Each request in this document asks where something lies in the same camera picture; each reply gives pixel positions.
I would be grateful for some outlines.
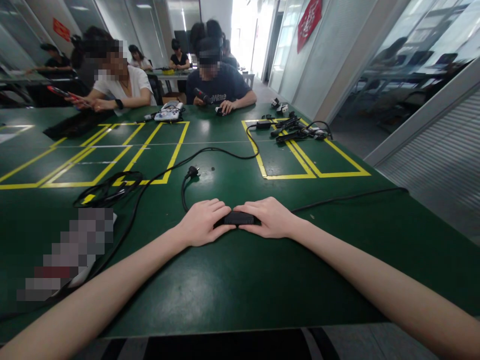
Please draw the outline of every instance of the white electronic device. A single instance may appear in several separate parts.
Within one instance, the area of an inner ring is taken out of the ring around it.
[[[169,101],[155,115],[155,121],[178,120],[184,104],[180,101]]]

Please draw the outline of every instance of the red sign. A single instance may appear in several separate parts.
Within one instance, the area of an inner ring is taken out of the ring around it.
[[[296,45],[296,53],[304,47],[310,35],[322,18],[322,0],[310,0],[305,9],[305,13],[298,23],[298,43]]]
[[[70,42],[70,30],[65,27],[60,21],[56,18],[53,18],[53,31],[64,38],[66,41]]]

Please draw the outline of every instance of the navy t-shirt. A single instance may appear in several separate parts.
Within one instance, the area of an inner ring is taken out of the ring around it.
[[[207,94],[214,104],[221,104],[224,100],[235,101],[243,98],[251,89],[244,81],[243,76],[232,66],[220,63],[218,74],[210,81],[200,78],[200,70],[194,70],[186,80],[186,103],[192,105],[195,95],[194,89],[199,88]]]

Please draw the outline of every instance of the forearm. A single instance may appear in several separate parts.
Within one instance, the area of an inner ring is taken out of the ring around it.
[[[165,232],[33,322],[0,350],[0,359],[69,359],[109,324],[150,276],[184,249],[175,228]]]
[[[439,356],[478,359],[480,322],[383,261],[302,220],[292,235]]]
[[[257,102],[257,95],[255,95],[253,90],[250,90],[245,94],[244,97],[234,101],[235,109],[241,109],[249,105],[255,104],[256,102]]]

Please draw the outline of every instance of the handheld device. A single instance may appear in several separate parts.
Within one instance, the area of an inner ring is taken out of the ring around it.
[[[47,88],[48,90],[50,90],[52,93],[54,93],[55,95],[61,96],[61,97],[63,97],[63,98],[73,98],[73,99],[75,99],[75,100],[80,100],[77,96],[71,95],[71,94],[69,94],[68,92],[59,89],[58,87],[49,85],[49,86],[47,86],[46,88]],[[86,103],[85,101],[82,101],[82,104],[87,105],[87,106],[90,106],[90,105],[89,105],[88,103]]]
[[[210,98],[210,96],[208,96],[206,93],[204,93],[203,91],[201,91],[198,87],[194,88],[193,89],[193,94],[199,98],[200,100],[202,100],[205,104],[208,104],[208,105],[212,105],[214,102],[212,101],[212,99]]]

